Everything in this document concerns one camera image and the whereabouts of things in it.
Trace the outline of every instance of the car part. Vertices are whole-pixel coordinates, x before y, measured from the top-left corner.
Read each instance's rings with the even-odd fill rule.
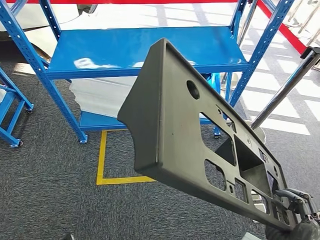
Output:
[[[215,152],[206,147],[200,113],[229,140]],[[134,169],[140,174],[281,230],[297,224],[295,215],[288,210],[290,202],[275,194],[288,188],[281,165],[167,39],[149,50],[118,120],[132,134]],[[223,173],[224,188],[210,184],[205,163]],[[235,194],[238,185],[242,200]],[[255,207],[253,193],[264,200],[266,213]]]

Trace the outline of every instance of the mounting hole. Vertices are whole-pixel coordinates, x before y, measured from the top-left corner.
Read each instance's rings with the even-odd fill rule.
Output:
[[[277,169],[275,168],[275,166],[273,166],[273,169],[274,169],[274,172],[275,173],[275,175],[278,177],[278,171],[277,171]]]
[[[195,84],[194,84],[192,81],[190,81],[190,80],[186,81],[186,87],[188,88],[191,96],[192,96],[192,98],[195,100],[198,100],[200,98],[199,91],[195,86]]]

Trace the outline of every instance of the yellow line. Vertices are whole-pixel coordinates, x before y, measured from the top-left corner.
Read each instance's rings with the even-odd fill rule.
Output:
[[[101,132],[101,141],[100,143],[99,159],[97,162],[97,185],[100,185],[103,179],[103,168],[105,166],[106,145],[107,144],[107,132]]]
[[[116,177],[116,178],[103,178],[100,184],[97,185],[113,185],[113,184],[134,184],[134,183],[149,183],[155,180],[147,176],[130,176],[130,177]]]
[[[103,169],[105,167],[106,147],[107,145],[108,132],[123,131],[127,129],[112,129],[103,130],[101,132],[101,141],[100,143],[99,158],[97,162],[97,185],[113,185],[113,184],[133,184],[133,183],[149,183],[155,180],[147,176],[130,176],[130,177],[115,177],[103,178]]]

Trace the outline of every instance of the metal pole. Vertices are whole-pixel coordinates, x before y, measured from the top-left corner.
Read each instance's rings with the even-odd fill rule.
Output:
[[[320,1],[318,2],[318,4],[310,13],[310,15],[308,16],[308,18],[303,22],[303,24],[301,26],[301,28],[297,32],[297,34],[300,34],[302,31],[303,31],[308,23],[311,20],[311,18],[315,15],[315,13],[317,12],[317,10],[320,7]]]
[[[312,69],[320,72],[320,61],[318,64],[315,64]]]
[[[254,130],[260,126],[264,120],[270,115],[275,108],[294,89],[305,74],[313,67],[320,59],[320,47],[314,47],[305,59],[291,74],[282,87],[275,93],[263,110],[256,117],[251,127]]]
[[[297,4],[295,5],[295,7],[294,8],[294,10],[290,14],[289,18],[288,19],[288,22],[291,21],[294,15],[297,13],[297,11],[298,10],[298,8],[303,2],[303,0],[300,0],[300,2],[298,2]]]
[[[247,31],[248,30],[250,23],[251,22],[252,18],[254,17],[254,11],[257,9],[257,4],[258,3],[258,0],[254,0],[251,6],[250,11],[247,16],[247,19],[245,20],[245,24],[241,28],[240,34],[238,38],[238,45],[241,46],[242,41],[245,39],[245,35],[246,35]]]
[[[315,39],[317,39],[319,34],[320,34],[320,28],[318,29],[318,31],[315,32],[313,36],[312,36],[310,40],[309,40],[309,42],[306,44],[306,46],[309,47],[310,44],[313,43],[313,41],[315,41]]]

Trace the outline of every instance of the blue shelving unit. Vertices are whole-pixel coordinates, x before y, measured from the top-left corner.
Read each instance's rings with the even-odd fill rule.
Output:
[[[21,146],[23,142],[20,139],[15,138],[11,135],[20,114],[23,108],[29,114],[32,113],[33,104],[29,102],[22,92],[20,92],[14,83],[13,83],[8,76],[7,76],[0,67],[0,89],[5,90],[6,93],[5,97],[0,102],[0,125],[4,120],[5,116],[11,106],[14,99],[17,99],[19,104],[11,120],[7,129],[0,126],[0,138],[10,144],[12,148]]]
[[[19,0],[17,4],[18,6],[13,13],[14,7],[10,9],[5,0],[0,0],[0,20],[78,135],[80,142],[86,143],[88,136],[84,131],[126,127],[115,118],[84,111],[78,122],[59,93],[54,80],[137,76],[140,68],[136,66],[142,65],[152,44],[161,38],[167,38],[201,74],[213,76],[213,73],[229,73],[226,78],[227,101],[232,73],[242,72],[242,77],[229,101],[234,106],[293,1],[282,0],[278,4],[249,62],[245,59],[237,44],[239,22],[247,0],[238,2],[229,26],[63,31],[60,28],[50,2],[40,0],[40,5],[57,40],[50,64],[38,56],[15,19],[14,16],[25,1]],[[215,84],[220,89],[220,83]],[[200,122],[211,123],[207,119],[200,119]]]

